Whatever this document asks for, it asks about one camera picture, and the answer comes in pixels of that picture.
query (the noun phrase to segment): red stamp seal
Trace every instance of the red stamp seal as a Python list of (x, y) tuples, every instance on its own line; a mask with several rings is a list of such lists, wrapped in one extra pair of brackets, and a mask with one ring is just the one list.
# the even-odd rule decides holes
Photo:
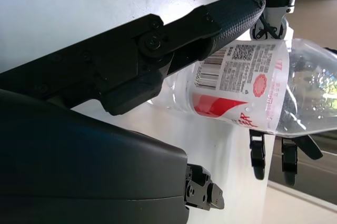
[(255, 97), (260, 98), (267, 87), (267, 78), (264, 74), (258, 75), (253, 84), (253, 93)]

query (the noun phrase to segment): white surface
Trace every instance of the white surface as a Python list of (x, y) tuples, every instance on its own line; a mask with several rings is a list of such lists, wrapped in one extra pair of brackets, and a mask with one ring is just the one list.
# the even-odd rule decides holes
[[(216, 0), (0, 0), (0, 72), (79, 42), (145, 14), (165, 23)], [(260, 223), (266, 180), (254, 178), (248, 130), (221, 121), (157, 110), (143, 104), (112, 117), (97, 101), (80, 113), (137, 130), (183, 148), (224, 191), (226, 208), (191, 209), (189, 223)], [(266, 142), (268, 177), (273, 137)]]
[(336, 205), (282, 187), (267, 187), (263, 224), (337, 223)]
[(112, 117), (101, 104), (89, 101), (76, 108), (86, 115), (135, 130), (184, 149), (188, 161), (202, 165), (223, 189), (225, 209), (210, 212), (190, 208), (189, 223), (261, 223), (274, 137), (266, 137), (266, 175), (255, 179), (247, 129), (222, 121), (143, 104)]

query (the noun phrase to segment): black cover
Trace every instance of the black cover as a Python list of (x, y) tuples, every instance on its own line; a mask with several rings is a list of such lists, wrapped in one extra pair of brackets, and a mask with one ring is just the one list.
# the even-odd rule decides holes
[(0, 223), (186, 223), (186, 153), (0, 90)]

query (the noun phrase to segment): barcode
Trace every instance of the barcode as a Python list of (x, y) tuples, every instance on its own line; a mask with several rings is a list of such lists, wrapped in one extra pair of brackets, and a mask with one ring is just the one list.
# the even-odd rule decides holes
[(201, 62), (195, 77), (195, 86), (215, 90), (220, 76), (224, 51), (219, 50)]
[(256, 45), (242, 45), (236, 46), (234, 54), (232, 56), (233, 60), (252, 60), (253, 52)]

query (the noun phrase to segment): white table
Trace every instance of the white table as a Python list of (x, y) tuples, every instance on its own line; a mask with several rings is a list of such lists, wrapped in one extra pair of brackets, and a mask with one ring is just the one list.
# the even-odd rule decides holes
[[(149, 13), (168, 23), (213, 1), (0, 0), (0, 72)], [(266, 178), (258, 181), (251, 168), (247, 129), (150, 104), (117, 117), (97, 101), (75, 110), (181, 147), (190, 163), (204, 166), (224, 191), (225, 210), (191, 208), (189, 223), (261, 222), (273, 137), (266, 141)]]

